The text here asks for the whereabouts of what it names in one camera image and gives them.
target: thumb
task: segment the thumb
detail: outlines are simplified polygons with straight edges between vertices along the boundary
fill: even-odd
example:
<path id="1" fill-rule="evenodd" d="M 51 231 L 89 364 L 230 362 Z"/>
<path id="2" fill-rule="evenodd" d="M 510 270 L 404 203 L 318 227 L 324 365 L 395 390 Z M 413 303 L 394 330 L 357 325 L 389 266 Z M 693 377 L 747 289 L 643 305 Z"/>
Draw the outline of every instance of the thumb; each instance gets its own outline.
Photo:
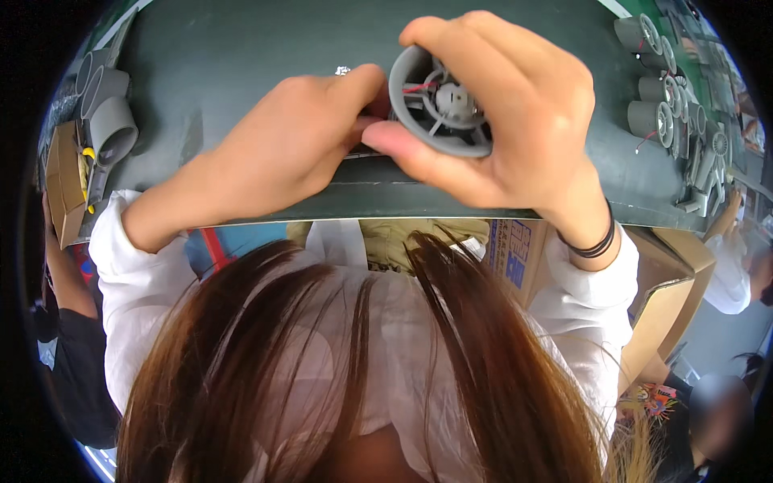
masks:
<path id="1" fill-rule="evenodd" d="M 381 121 L 363 132 L 363 143 L 390 156 L 411 178 L 437 186 L 469 206 L 490 206 L 495 183 L 484 172 L 487 158 L 444 155 L 423 143 L 401 123 Z"/>

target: woman's right hand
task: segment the woman's right hand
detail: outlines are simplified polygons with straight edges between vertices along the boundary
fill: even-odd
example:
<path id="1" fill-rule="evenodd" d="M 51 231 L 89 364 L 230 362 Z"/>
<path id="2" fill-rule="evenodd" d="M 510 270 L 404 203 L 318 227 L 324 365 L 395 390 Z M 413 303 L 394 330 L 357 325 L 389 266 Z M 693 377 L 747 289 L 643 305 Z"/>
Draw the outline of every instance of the woman's right hand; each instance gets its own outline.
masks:
<path id="1" fill-rule="evenodd" d="M 493 152 L 444 155 L 386 121 L 369 126 L 364 143 L 468 206 L 533 208 L 579 248 L 604 238 L 608 208 L 584 153 L 593 77 L 580 60 L 488 12 L 416 19 L 400 43 L 427 49 L 472 92 L 491 126 Z"/>

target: woman's left hand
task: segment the woman's left hand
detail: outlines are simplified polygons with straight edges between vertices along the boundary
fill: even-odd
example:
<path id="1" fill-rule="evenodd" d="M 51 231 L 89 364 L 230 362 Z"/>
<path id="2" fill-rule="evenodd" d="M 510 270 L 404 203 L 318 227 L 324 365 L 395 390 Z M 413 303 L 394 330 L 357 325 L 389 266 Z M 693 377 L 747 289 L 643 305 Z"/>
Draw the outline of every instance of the woman's left hand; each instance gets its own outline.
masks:
<path id="1" fill-rule="evenodd" d="M 126 234 L 155 252 L 181 230 L 294 205 L 322 191 L 363 130 L 388 113 L 387 78 L 373 64 L 340 77 L 283 80 L 219 147 L 127 208 Z"/>

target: brown hair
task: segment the brown hair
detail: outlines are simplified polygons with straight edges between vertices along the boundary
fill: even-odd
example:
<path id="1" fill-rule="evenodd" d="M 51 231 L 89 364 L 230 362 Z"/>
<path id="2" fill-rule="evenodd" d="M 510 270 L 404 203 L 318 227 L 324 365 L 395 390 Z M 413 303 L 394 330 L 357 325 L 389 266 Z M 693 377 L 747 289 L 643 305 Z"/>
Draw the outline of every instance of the brown hair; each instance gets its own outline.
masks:
<path id="1" fill-rule="evenodd" d="M 477 461 L 468 464 L 480 468 L 483 481 L 622 480 L 616 462 L 606 478 L 602 474 L 603 424 L 503 286 L 470 253 L 427 234 L 413 233 L 410 240 L 416 247 L 408 258 L 448 350 L 460 418 L 477 448 Z M 320 413 L 335 415 L 332 429 L 323 430 L 318 417 L 312 437 L 291 450 L 281 447 L 287 438 L 278 436 L 276 421 L 284 408 L 278 417 L 265 416 L 267 394 L 290 330 L 333 274 L 331 267 L 311 265 L 276 275 L 299 250 L 286 240 L 254 250 L 173 311 L 132 387 L 116 481 L 242 481 L 255 463 L 248 442 L 256 434 L 269 457 L 262 481 L 330 479 L 336 452 L 359 434 L 373 279 L 358 291 L 340 411 L 329 402 Z M 256 286 L 262 288 L 253 296 Z M 316 324 L 338 293 L 327 298 Z M 285 402 L 290 390 L 284 389 Z M 424 411 L 426 421 L 428 403 Z M 426 423 L 424 434 L 428 449 Z M 646 457 L 636 461 L 637 468 L 649 464 Z"/>

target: khaki pants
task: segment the khaki pants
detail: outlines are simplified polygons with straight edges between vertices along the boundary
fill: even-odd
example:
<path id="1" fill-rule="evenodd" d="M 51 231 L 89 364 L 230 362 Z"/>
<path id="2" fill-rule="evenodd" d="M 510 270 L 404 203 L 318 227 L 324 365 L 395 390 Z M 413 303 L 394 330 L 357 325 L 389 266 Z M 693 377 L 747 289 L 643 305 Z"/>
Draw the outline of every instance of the khaki pants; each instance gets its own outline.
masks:
<path id="1" fill-rule="evenodd" d="M 413 231 L 435 235 L 447 244 L 454 241 L 446 235 L 445 228 L 458 241 L 476 238 L 482 245 L 489 241 L 489 224 L 476 218 L 405 218 L 405 219 L 361 219 L 359 228 L 363 232 L 368 267 L 373 271 L 392 270 L 412 274 L 404 243 Z M 312 222 L 290 222 L 287 236 L 302 247 L 306 247 L 306 236 Z"/>

